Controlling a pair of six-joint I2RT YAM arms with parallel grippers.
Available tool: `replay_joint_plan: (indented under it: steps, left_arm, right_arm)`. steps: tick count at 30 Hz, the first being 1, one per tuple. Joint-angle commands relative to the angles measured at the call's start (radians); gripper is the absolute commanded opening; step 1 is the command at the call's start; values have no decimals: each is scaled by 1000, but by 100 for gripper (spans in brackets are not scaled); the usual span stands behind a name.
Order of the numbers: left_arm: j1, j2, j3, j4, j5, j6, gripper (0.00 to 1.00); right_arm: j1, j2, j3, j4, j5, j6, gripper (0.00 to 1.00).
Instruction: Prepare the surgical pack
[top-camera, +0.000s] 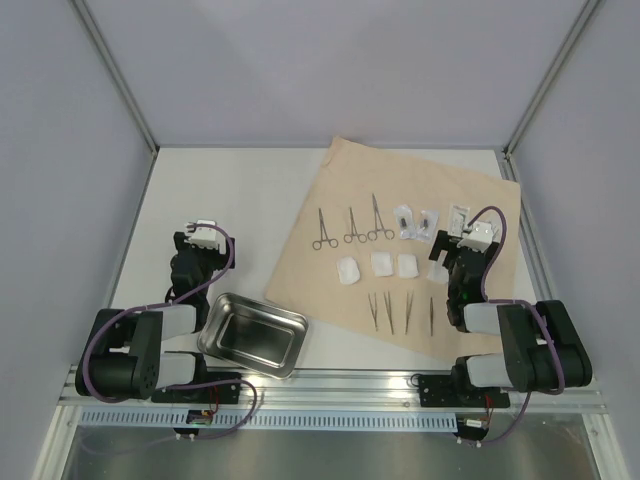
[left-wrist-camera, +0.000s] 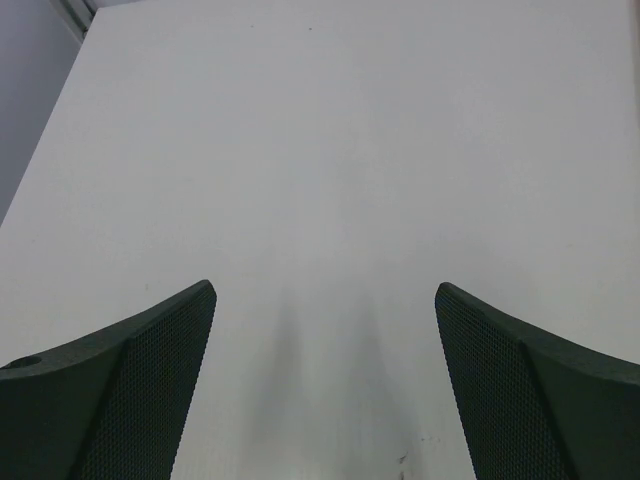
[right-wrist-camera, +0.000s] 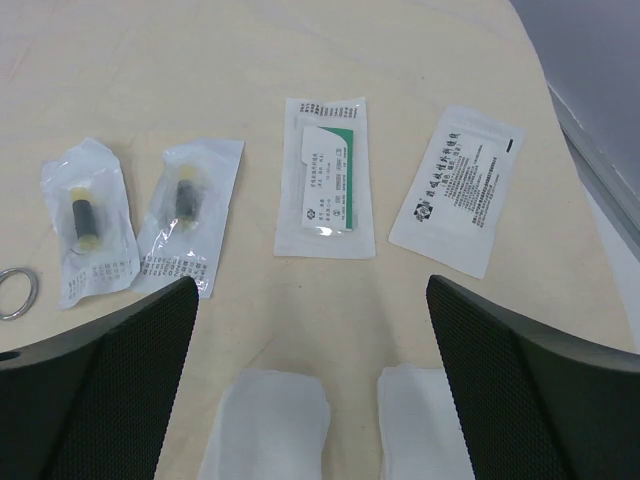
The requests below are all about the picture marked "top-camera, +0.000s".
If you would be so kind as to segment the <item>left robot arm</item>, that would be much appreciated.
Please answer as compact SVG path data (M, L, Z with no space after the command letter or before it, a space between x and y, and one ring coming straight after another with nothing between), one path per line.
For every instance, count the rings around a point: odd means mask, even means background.
M75 374L81 396L104 403L147 400L173 387L197 401L209 389L200 353L163 352L162 342L200 332L208 319L210 286L235 267L236 239L210 224L173 235L170 287L159 304L101 309Z

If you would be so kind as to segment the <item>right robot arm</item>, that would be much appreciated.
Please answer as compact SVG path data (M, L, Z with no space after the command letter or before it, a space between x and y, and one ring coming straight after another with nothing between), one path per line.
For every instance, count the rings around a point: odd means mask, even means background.
M446 314L464 334L498 338L500 353L458 358L450 373L456 401L475 404L485 394L506 391L560 394L588 386L593 367L565 305L559 300L531 304L524 300L487 300L483 281L500 244L474 248L470 236L437 232L429 258L448 273Z

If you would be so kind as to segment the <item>long steel hemostat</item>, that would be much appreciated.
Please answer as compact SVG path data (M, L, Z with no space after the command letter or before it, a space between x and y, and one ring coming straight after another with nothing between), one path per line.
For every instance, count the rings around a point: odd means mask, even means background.
M366 234L369 241L377 241L380 236L386 240L393 240L395 238L395 232L384 226L377 198L374 193L371 194L372 211L374 225L373 228Z

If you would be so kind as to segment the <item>steel hemostat forceps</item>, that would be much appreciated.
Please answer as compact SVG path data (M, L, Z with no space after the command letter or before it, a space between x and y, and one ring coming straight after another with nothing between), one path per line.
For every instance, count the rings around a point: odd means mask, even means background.
M319 238L312 241L312 248L314 251L321 250L324 246L335 249L339 245L339 241L336 238L329 236L326 229L323 211L318 208L318 222L319 222Z
M355 216L352 208L349 208L349 231L344 234L343 241L346 244L351 244L355 241L359 243L367 242L367 236L363 233L360 233L357 229Z

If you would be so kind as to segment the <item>stainless steel tray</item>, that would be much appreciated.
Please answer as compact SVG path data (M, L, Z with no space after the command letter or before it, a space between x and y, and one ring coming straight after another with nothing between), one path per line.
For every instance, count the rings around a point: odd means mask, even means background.
M286 379L296 367L308 326L299 313L224 293L211 308L197 347L205 355Z

